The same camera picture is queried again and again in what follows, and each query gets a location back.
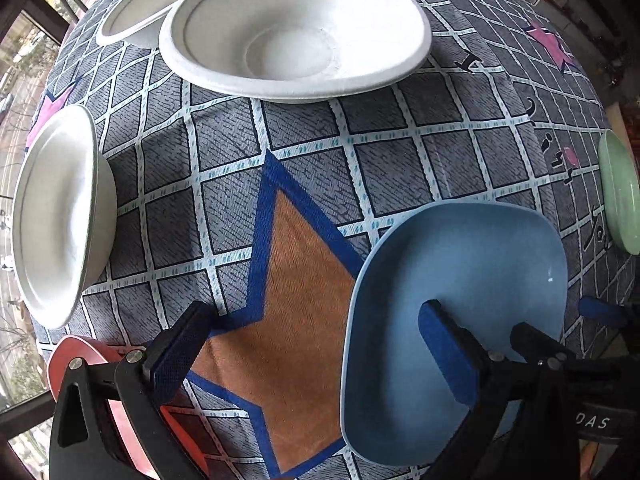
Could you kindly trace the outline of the green square plastic plate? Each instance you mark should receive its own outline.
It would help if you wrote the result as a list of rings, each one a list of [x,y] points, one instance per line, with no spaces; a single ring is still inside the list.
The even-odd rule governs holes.
[[[611,129],[600,136],[598,155],[608,232],[617,247],[638,256],[639,176],[634,158]]]

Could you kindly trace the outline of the blue square plastic plate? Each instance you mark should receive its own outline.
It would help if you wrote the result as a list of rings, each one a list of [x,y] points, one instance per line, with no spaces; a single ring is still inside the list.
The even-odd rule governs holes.
[[[358,274],[346,325],[341,430],[364,460],[431,463],[480,398],[480,371],[456,336],[508,361],[521,322],[557,337],[567,262],[538,211],[443,200],[389,229]]]

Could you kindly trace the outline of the large white paper bowl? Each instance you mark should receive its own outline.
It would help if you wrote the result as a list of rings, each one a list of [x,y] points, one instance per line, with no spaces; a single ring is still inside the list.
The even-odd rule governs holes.
[[[400,81],[432,38],[416,0],[178,0],[160,53],[204,89],[298,104]]]

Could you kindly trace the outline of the white paper plate behind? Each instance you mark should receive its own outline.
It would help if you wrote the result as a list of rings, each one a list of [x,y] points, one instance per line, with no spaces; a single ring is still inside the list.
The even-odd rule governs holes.
[[[101,47],[123,41],[140,49],[156,49],[164,19],[178,0],[120,0],[96,33]]]

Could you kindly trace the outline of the grey checkered star tablecloth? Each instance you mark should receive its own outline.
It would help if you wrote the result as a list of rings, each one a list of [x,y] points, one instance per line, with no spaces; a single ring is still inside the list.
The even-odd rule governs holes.
[[[421,206],[472,197],[543,214],[565,301],[551,333],[591,356],[610,331],[583,296],[622,304],[636,263],[604,224],[608,128],[582,66],[526,0],[414,0],[434,42],[420,70],[360,96],[276,104],[181,78],[160,50],[99,44],[124,0],[66,39],[41,110],[80,104],[115,180],[111,258],[45,356],[73,336],[125,351],[214,304],[216,335],[171,414],[221,479],[416,479],[341,438],[338,384],[356,273]]]

